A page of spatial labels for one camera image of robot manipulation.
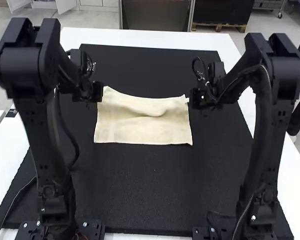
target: black mat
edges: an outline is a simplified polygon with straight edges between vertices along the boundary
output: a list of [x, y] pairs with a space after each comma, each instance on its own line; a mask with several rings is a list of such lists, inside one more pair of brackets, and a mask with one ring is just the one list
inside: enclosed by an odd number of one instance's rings
[[[196, 85], [192, 59], [199, 55], [206, 63], [219, 60], [215, 51], [82, 48], [97, 62], [92, 79], [147, 98], [188, 94]], [[87, 109], [63, 95], [61, 107], [81, 149], [72, 174], [77, 218], [100, 219], [107, 232], [191, 236], [192, 227], [207, 224], [208, 210], [235, 213], [252, 143], [238, 104], [207, 116], [190, 109], [193, 146], [95, 144], [96, 105]], [[63, 134], [61, 143], [70, 159], [73, 147]], [[17, 191], [34, 174], [28, 152], [0, 206], [0, 220]], [[18, 228], [22, 221], [36, 220], [35, 199], [33, 188], [5, 227]], [[281, 208], [275, 232], [279, 239], [293, 239]]]

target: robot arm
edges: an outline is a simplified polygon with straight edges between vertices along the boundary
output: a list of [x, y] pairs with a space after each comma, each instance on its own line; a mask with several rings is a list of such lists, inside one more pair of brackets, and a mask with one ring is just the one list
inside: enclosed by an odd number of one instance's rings
[[248, 86], [256, 94], [253, 144], [240, 187], [236, 224], [230, 236], [217, 237], [264, 240], [274, 236], [280, 159], [290, 116], [300, 94], [300, 53], [285, 34], [279, 33], [269, 41], [260, 33], [248, 33], [245, 47], [246, 52], [228, 74], [222, 62], [208, 68], [202, 64], [202, 71], [195, 68], [201, 60], [193, 61], [198, 87], [191, 90], [190, 105], [198, 110], [221, 108], [237, 102]]
[[75, 235], [76, 197], [69, 168], [59, 147], [58, 93], [74, 101], [100, 102], [103, 85], [90, 82], [93, 63], [86, 53], [71, 50], [72, 62], [60, 45], [60, 23], [45, 19], [33, 27], [13, 18], [0, 41], [0, 86], [13, 99], [22, 118], [37, 173], [37, 210], [41, 226], [54, 240]]

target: towel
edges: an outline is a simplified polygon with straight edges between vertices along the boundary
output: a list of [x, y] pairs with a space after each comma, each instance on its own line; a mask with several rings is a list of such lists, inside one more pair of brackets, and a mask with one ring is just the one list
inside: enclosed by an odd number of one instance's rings
[[105, 86], [97, 103], [94, 142], [192, 145], [188, 101], [185, 95], [144, 98]]

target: floor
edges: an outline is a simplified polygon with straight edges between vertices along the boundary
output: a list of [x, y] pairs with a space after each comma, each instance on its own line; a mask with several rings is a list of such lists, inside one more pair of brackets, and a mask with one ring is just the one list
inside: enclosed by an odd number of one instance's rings
[[[299, 46], [300, 12], [291, 6], [287, 6], [285, 12], [282, 19], [278, 19], [278, 12], [254, 11], [248, 22], [246, 32], [260, 32], [265, 38], [268, 38], [272, 33], [286, 33], [295, 46]], [[7, 7], [0, 7], [0, 38], [11, 17], [27, 17], [36, 25], [40, 24], [44, 18], [58, 18], [62, 27], [119, 28], [119, 17], [114, 12], [73, 10], [59, 15], [56, 10], [52, 9], [24, 8], [11, 14]], [[199, 28], [197, 31], [215, 32], [214, 28], [209, 27]], [[231, 36], [241, 54], [245, 52], [244, 37], [246, 34], [239, 33], [232, 28], [223, 28], [222, 33], [228, 33]], [[0, 88], [0, 110], [8, 110], [11, 104], [12, 101], [6, 98], [5, 92]], [[300, 152], [300, 133], [297, 136], [295, 146]]]

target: cabinet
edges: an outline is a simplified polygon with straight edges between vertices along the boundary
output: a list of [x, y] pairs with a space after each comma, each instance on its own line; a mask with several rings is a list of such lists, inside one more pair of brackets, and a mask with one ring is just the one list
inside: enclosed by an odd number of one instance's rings
[[7, 0], [7, 3], [11, 12], [28, 4], [31, 4], [33, 9], [56, 9], [59, 14], [63, 14], [68, 10], [118, 12], [119, 9], [119, 0]]

